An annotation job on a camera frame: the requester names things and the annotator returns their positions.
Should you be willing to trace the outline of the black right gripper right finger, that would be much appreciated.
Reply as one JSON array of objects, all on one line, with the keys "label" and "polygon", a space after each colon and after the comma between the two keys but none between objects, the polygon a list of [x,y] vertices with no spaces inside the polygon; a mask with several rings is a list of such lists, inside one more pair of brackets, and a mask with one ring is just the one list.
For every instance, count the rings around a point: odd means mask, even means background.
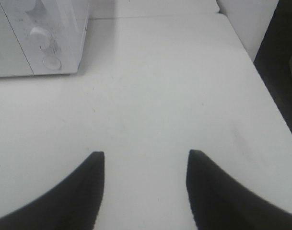
[{"label": "black right gripper right finger", "polygon": [[204,152],[190,150],[186,187],[199,230],[292,230],[292,214],[262,199]]}]

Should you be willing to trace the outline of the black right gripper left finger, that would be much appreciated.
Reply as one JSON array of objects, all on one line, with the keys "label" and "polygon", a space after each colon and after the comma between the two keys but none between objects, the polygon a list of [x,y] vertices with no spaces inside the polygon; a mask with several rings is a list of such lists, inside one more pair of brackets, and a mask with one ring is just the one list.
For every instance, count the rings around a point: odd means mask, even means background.
[{"label": "black right gripper left finger", "polygon": [[104,185],[105,155],[95,151],[57,186],[0,218],[0,230],[92,230]]}]

